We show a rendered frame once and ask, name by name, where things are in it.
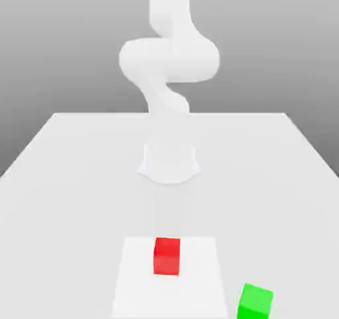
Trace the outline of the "small red cube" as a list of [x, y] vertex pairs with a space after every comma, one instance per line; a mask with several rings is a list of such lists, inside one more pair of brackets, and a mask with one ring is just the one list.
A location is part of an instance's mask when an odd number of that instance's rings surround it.
[[180, 243], [179, 238], [156, 238], [153, 259], [155, 275], [179, 275]]

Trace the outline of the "small green cube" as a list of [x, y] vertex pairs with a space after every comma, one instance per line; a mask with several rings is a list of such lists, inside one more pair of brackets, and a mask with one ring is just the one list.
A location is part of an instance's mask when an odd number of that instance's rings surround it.
[[236, 319], [269, 319], [273, 292], [244, 284]]

